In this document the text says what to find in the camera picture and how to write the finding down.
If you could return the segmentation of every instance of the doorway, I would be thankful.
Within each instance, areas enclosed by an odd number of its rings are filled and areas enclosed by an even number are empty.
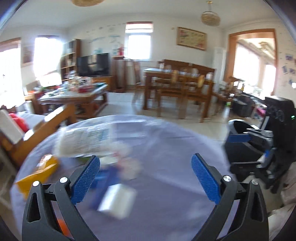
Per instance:
[[[242,79],[244,92],[261,99],[273,95],[277,81],[277,41],[274,28],[254,29],[229,35],[229,76]]]

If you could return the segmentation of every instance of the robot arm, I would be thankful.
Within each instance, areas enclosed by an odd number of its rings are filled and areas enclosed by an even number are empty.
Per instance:
[[[95,175],[96,157],[70,178],[62,177],[55,184],[42,185],[35,181],[25,206],[22,226],[23,241],[72,240],[62,234],[51,202],[59,205],[63,218],[76,241],[98,241],[75,207],[90,186]],[[214,201],[211,215],[192,241],[215,241],[221,232],[234,200],[240,200],[237,213],[223,241],[267,241],[268,219],[260,186],[256,180],[249,184],[234,181],[230,176],[221,176],[216,168],[208,166],[197,153],[192,157],[192,168],[209,200]],[[82,189],[81,185],[89,181]]]

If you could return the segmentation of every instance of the metal screw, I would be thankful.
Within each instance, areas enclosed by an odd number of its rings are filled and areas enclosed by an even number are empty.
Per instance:
[[[252,184],[254,184],[254,185],[258,185],[258,181],[257,181],[256,179],[253,179],[253,180],[252,180]]]
[[[39,181],[35,181],[35,182],[33,182],[33,186],[34,187],[37,187],[39,185]]]
[[[231,177],[228,176],[228,175],[224,176],[223,179],[224,179],[224,181],[226,181],[226,182],[230,182],[230,181],[231,181]]]
[[[68,178],[61,177],[61,179],[59,181],[60,181],[60,183],[65,183],[66,181],[68,181]]]

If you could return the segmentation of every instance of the coffee table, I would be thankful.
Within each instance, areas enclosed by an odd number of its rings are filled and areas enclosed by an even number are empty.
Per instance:
[[[50,96],[45,94],[39,98],[39,103],[42,105],[44,113],[48,112],[48,105],[52,104],[66,104],[72,103],[76,107],[82,110],[76,112],[77,118],[93,118],[104,109],[107,105],[107,89],[108,85],[104,84],[98,88],[95,88],[92,92],[76,93],[72,91],[59,92],[56,95]],[[97,97],[103,96],[102,100],[96,100]]]

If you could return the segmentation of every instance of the red cushion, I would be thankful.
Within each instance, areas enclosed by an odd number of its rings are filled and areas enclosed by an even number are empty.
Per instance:
[[[25,122],[25,120],[14,113],[9,114],[10,117],[15,121],[15,123],[22,129],[23,132],[27,132],[29,130],[29,126]]]
[[[11,118],[18,118],[18,116],[17,116],[15,113],[10,113],[9,116],[10,116]]]

